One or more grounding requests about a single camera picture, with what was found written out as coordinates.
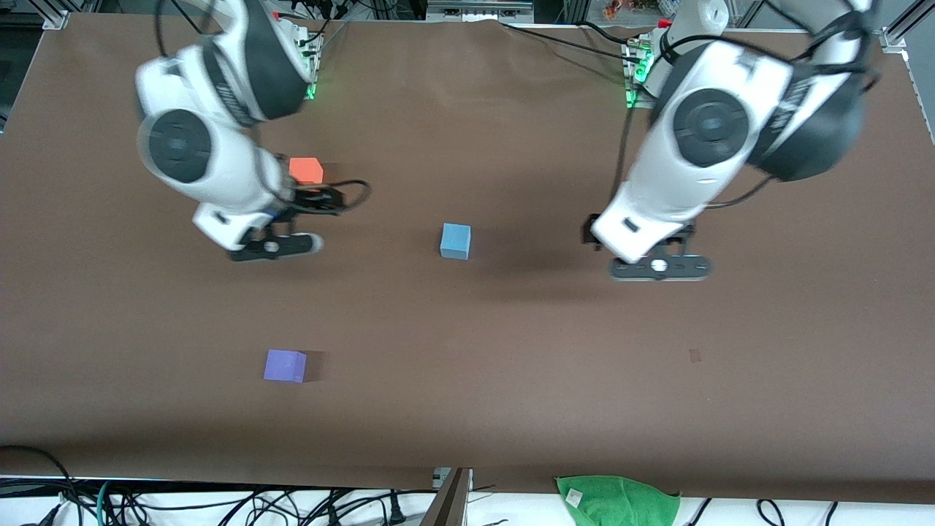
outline purple cube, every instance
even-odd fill
[[[301,384],[305,380],[305,353],[269,349],[263,379]]]

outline brown table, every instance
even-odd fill
[[[626,111],[613,59],[352,24],[263,139],[373,198],[303,220],[319,255],[237,265],[137,158],[155,54],[149,17],[74,15],[0,138],[5,441],[80,475],[425,487],[470,465],[499,489],[935,502],[935,152],[898,56],[838,167],[700,217],[710,279],[622,285],[579,244]],[[470,261],[438,256],[443,222],[473,227]],[[264,381],[269,348],[324,353],[324,380]]]

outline green cloth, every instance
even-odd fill
[[[557,478],[578,526],[672,526],[681,497],[621,476]]]

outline blue cube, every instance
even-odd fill
[[[441,256],[449,259],[468,259],[470,254],[470,226],[445,223],[441,228]]]
[[[298,351],[269,349],[263,379],[301,384],[305,381],[305,359],[305,353]]]

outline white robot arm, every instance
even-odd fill
[[[157,37],[164,2],[157,2]],[[306,59],[320,49],[309,44],[320,35],[303,38],[306,30],[276,20],[260,0],[227,0],[224,8],[225,31],[175,56],[160,42],[162,56],[137,70],[140,157],[159,179],[201,203],[193,222],[235,261],[313,254],[321,237],[293,232],[294,217],[337,215],[352,205],[337,184],[298,186],[281,159],[240,130],[299,110],[313,74]],[[366,183],[344,183],[363,185],[366,198]],[[285,235],[274,223],[289,225]]]
[[[690,226],[744,164],[795,181],[831,168],[856,140],[870,0],[776,4],[813,35],[798,60],[718,36],[662,38],[662,57],[671,69],[651,70],[647,80],[658,83],[659,75],[668,74],[652,127],[628,179],[590,226],[623,260],[618,267],[637,264],[653,268],[642,274],[650,279],[669,277],[672,261],[642,261],[644,256]],[[707,43],[679,54],[683,44],[698,42]]]

